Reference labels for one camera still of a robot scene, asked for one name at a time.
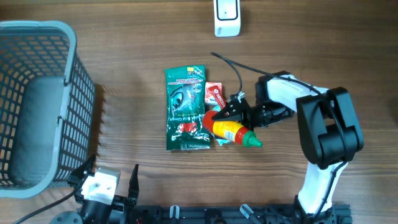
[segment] small white box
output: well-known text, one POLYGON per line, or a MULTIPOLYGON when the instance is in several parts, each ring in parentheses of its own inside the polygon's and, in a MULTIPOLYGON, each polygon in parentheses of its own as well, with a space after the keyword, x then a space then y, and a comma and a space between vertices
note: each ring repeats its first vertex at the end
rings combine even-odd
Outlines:
POLYGON ((241 30, 240 0, 213 0, 215 35, 233 37, 241 30))

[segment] wooden table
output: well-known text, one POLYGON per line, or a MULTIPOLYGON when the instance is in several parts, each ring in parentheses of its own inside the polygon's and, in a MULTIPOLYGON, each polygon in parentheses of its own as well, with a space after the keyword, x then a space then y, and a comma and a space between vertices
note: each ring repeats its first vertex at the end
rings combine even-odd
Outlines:
MULTIPOLYGON (((213 2, 3 6, 1 20, 60 20, 78 37, 78 53, 96 83, 90 151, 97 165, 121 170, 127 195, 139 163, 139 205, 262 205, 291 203, 307 160, 297 119, 257 129, 261 149, 230 145, 207 151, 165 149, 164 69, 205 64, 224 95, 238 79, 211 51, 247 65, 287 70, 316 86, 351 94, 364 149, 343 172, 333 200, 351 204, 355 223, 398 218, 398 5, 394 1, 243 1, 238 37, 214 36, 213 2)), ((242 70, 254 103, 258 74, 242 70)), ((70 189, 26 200, 0 199, 0 223, 10 223, 70 189)), ((27 223, 48 223, 77 208, 74 199, 27 223)))

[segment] green snack package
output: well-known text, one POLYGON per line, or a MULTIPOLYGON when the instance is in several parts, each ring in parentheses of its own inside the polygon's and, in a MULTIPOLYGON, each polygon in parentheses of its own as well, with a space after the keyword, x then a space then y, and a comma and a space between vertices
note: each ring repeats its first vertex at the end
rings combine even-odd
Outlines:
POLYGON ((209 149, 205 115, 205 66, 166 69, 167 150, 209 149))

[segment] basket mesh wall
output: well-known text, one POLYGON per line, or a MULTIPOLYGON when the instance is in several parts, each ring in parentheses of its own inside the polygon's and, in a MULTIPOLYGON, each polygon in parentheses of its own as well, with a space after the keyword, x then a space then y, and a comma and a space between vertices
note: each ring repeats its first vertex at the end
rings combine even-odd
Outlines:
POLYGON ((59 170, 51 186, 67 185, 70 172, 85 161, 88 153, 95 89, 77 54, 72 74, 68 112, 62 128, 59 170))
POLYGON ((90 136, 94 84, 81 60, 68 55, 69 40, 62 34, 0 35, 0 189, 25 189, 35 183, 13 177, 10 165, 27 85, 32 79, 64 76, 68 57, 73 59, 68 111, 63 122, 58 171, 52 186, 66 184, 68 174, 87 156, 90 136))

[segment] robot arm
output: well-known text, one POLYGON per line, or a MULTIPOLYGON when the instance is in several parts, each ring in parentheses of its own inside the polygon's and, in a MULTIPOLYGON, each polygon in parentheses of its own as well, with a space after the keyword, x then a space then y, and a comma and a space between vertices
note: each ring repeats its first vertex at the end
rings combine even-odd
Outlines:
POLYGON ((332 118, 332 115, 319 93, 287 80, 297 80, 289 72, 273 75, 284 79, 260 77, 256 83, 255 107, 248 106, 244 98, 232 98, 213 119, 238 120, 253 129, 297 113, 300 143, 308 159, 308 167, 303 188, 295 202, 296 218, 299 217, 296 223, 324 220, 331 214, 331 198, 341 172, 363 147, 363 135, 351 98, 341 87, 328 90, 312 86, 326 98, 335 114, 335 123, 326 125, 325 118, 332 118), (341 128, 343 136, 340 136, 338 128, 341 128))

